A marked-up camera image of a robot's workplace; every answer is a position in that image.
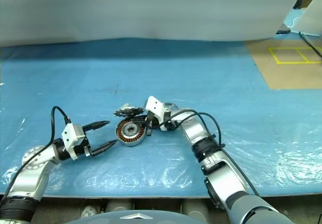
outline grey robot arm segment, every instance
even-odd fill
[[[216,206],[226,210],[232,224],[293,223],[262,198],[250,194],[248,183],[238,167],[214,137],[210,136],[206,126],[200,123],[196,114],[193,112],[178,114],[184,109],[171,111],[152,96],[146,101],[145,109],[147,112],[152,112],[159,122],[168,119],[168,127],[160,128],[163,131],[173,128],[171,125],[180,124],[206,176],[205,185],[210,198]]]
[[[39,151],[44,146],[28,150],[22,158],[22,165],[31,159],[30,162],[19,172],[7,196],[1,200],[0,224],[26,224],[31,221],[55,165],[70,158],[76,160],[82,154],[95,156],[114,145],[115,140],[109,141],[93,151],[85,134],[108,123],[94,122],[84,127],[68,123],[61,134],[62,138],[55,139],[41,153]]]

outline black cable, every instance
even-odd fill
[[[208,116],[208,117],[210,117],[212,120],[213,120],[213,122],[215,123],[215,125],[216,125],[216,127],[217,127],[217,131],[218,131],[218,143],[219,143],[219,146],[221,146],[221,130],[220,130],[220,127],[219,127],[219,124],[218,124],[218,122],[217,122],[217,120],[213,117],[213,116],[211,116],[210,114],[208,114],[208,113],[205,113],[205,112],[199,112],[199,114],[200,115],[206,115],[206,116]],[[184,122],[184,121],[186,121],[186,120],[188,120],[189,118],[191,118],[191,117],[194,117],[194,116],[196,116],[197,114],[196,113],[194,113],[194,114],[191,114],[190,116],[188,116],[188,117],[186,117],[185,119],[183,119],[181,122],[179,122],[178,124],[177,124],[177,126],[173,129],[173,130],[176,130],[178,127],[180,127],[181,126],[181,124]]]
[[[256,190],[255,186],[251,183],[251,181],[249,180],[249,178],[247,177],[247,175],[242,171],[242,169],[239,167],[239,165],[235,162],[235,160],[233,160],[233,158],[223,149],[221,148],[221,150],[224,152],[224,154],[227,155],[227,157],[229,158],[229,160],[236,166],[236,169],[238,169],[238,171],[241,173],[241,175],[243,176],[243,178],[247,181],[247,183],[250,185],[251,189],[253,190],[253,193],[257,196],[260,197],[258,191]]]
[[[322,218],[322,214],[318,217],[317,224],[320,224],[321,218]]]
[[[195,114],[200,118],[200,120],[201,120],[202,124],[205,126],[205,129],[206,129],[207,133],[209,134],[209,136],[211,136],[211,135],[212,135],[212,134],[210,133],[210,131],[209,131],[209,129],[208,129],[208,127],[207,127],[206,123],[205,123],[205,120],[203,120],[202,116],[200,116],[200,114],[199,114],[197,111],[192,110],[192,109],[184,109],[184,110],[182,110],[182,111],[180,111],[180,112],[177,112],[176,114],[173,114],[170,118],[168,118],[166,121],[163,121],[163,122],[162,122],[162,123],[160,123],[158,126],[155,126],[153,129],[156,129],[156,128],[159,128],[159,127],[161,127],[161,126],[165,125],[165,124],[166,124],[167,122],[169,122],[171,119],[173,119],[173,118],[175,118],[176,116],[178,116],[178,115],[180,115],[180,114],[182,114],[182,113],[185,113],[185,112],[193,112],[193,113],[195,113]]]
[[[0,201],[0,204],[2,202],[4,202],[12,188],[12,186],[14,185],[18,175],[20,174],[20,172],[39,154],[41,154],[43,151],[45,151],[49,146],[51,146],[52,142],[54,141],[54,138],[55,138],[55,110],[58,110],[60,111],[60,113],[63,115],[64,117],[64,120],[65,120],[65,124],[68,124],[70,123],[70,119],[68,118],[68,116],[66,115],[66,113],[64,113],[64,111],[58,107],[58,106],[54,106],[52,109],[51,109],[51,114],[50,114],[50,120],[51,120],[51,137],[50,137],[50,141],[49,143],[43,147],[40,151],[36,152],[31,158],[29,158],[25,163],[23,163],[20,168],[17,170],[17,172],[15,173],[14,177],[12,178],[12,180],[10,181],[1,201]]]
[[[220,130],[220,126],[217,122],[217,120],[211,116],[209,113],[206,112],[199,112],[200,115],[205,115],[211,118],[211,120],[215,123],[216,127],[217,127],[217,131],[218,131],[218,142],[219,142],[219,146],[221,146],[221,130]]]
[[[178,127],[180,127],[180,125],[184,121],[186,121],[189,118],[197,115],[200,118],[200,120],[202,121],[202,124],[205,126],[205,129],[208,132],[209,136],[211,136],[212,134],[210,133],[210,131],[209,131],[209,129],[208,129],[208,127],[207,127],[207,125],[206,125],[206,123],[205,123],[205,121],[204,121],[204,119],[202,118],[201,115],[205,115],[205,116],[210,117],[213,120],[213,122],[215,123],[215,125],[217,127],[217,130],[218,130],[218,139],[219,139],[218,144],[219,144],[220,149],[223,151],[224,154],[226,154],[226,156],[229,158],[229,160],[236,166],[236,169],[238,169],[238,171],[241,173],[241,175],[243,176],[243,178],[249,184],[249,186],[252,189],[252,191],[254,192],[254,194],[257,195],[257,196],[260,196],[259,193],[258,193],[258,191],[256,190],[255,186],[251,183],[251,181],[249,180],[249,178],[247,177],[247,175],[244,173],[244,171],[239,167],[239,165],[235,162],[235,160],[233,160],[233,158],[223,149],[223,146],[221,144],[221,130],[220,130],[220,126],[219,126],[217,120],[212,115],[210,115],[209,113],[206,113],[206,112],[199,112],[198,113],[198,112],[196,112],[195,110],[192,110],[192,109],[182,110],[182,111],[174,114],[173,116],[171,116],[167,121],[164,121],[164,122],[160,123],[155,128],[161,127],[162,125],[166,124],[168,121],[170,121],[171,119],[173,119],[174,117],[176,117],[176,116],[178,116],[178,115],[180,115],[180,114],[182,114],[184,112],[193,112],[194,114],[191,114],[190,116],[188,116],[188,117],[184,118],[182,121],[180,121],[173,130],[175,130]]]
[[[322,58],[322,52],[319,51],[313,44],[312,42],[307,38],[307,36],[305,34],[303,34],[302,32],[298,33],[299,36]]]

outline gear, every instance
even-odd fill
[[[114,112],[114,115],[117,117],[133,118],[143,112],[144,110],[141,107],[121,107],[119,110]]]

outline cardboard surface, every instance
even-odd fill
[[[322,89],[322,59],[304,41],[268,39],[245,44],[270,89]]]

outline white curtain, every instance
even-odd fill
[[[0,45],[273,37],[296,0],[0,0]]]

